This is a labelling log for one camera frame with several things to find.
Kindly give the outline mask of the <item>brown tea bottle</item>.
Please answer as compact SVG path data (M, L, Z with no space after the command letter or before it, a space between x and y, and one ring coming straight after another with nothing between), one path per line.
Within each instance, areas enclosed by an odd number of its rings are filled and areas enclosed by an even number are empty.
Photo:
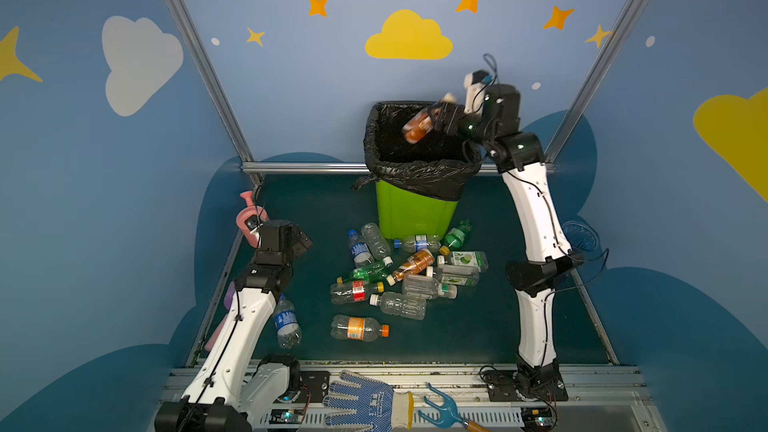
M422 108L402 127L404 139L409 144L416 144L425 138L434 129L434 122L444 108L450 104L456 104L456 97L446 93L438 102Z

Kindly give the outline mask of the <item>orange label clear bottle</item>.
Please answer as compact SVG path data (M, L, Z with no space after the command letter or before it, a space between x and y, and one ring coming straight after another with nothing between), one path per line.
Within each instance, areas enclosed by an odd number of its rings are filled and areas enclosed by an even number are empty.
M337 340L373 342L388 338L390 327L370 317L336 315L331 323L330 335Z

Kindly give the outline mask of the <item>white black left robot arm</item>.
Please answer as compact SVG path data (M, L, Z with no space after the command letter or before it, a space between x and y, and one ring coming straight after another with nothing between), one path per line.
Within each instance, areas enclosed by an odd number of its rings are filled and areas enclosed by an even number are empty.
M293 277L293 263L312 245L287 220L257 229L259 247L234 282L225 325L200 371L178 401L161 404L156 431L254 431L280 398L300 392L300 366L291 355L275 355L245 380L258 339Z

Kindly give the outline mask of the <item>blue label bottle near arm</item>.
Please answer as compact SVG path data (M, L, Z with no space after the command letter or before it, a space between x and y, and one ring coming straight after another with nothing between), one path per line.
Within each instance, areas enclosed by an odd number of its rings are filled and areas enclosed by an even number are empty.
M294 304L282 294L275 309L274 323L277 342L282 349L291 349L301 343L302 330Z

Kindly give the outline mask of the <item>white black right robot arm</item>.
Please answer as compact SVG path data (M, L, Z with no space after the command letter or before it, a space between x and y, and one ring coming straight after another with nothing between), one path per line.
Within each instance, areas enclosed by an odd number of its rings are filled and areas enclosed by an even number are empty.
M516 207L526 258L506 266L520 318L515 389L524 400L565 401L568 395L554 347L553 302L558 282L583 259L562 231L540 141L519 129L519 91L511 85L477 83L468 86L467 98L459 104L446 94L428 114L434 131L486 151Z

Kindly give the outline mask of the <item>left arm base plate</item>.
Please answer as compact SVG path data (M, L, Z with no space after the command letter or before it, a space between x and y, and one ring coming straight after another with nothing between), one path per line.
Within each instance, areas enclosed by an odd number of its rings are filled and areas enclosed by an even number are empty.
M328 371L301 371L289 378L288 389L276 402L321 403L328 394L331 374Z

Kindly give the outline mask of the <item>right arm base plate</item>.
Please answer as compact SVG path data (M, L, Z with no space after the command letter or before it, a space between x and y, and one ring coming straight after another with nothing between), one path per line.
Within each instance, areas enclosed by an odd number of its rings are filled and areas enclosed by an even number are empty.
M501 370L488 366L480 370L479 378L485 384L492 402L569 400L558 370L541 374L527 369Z

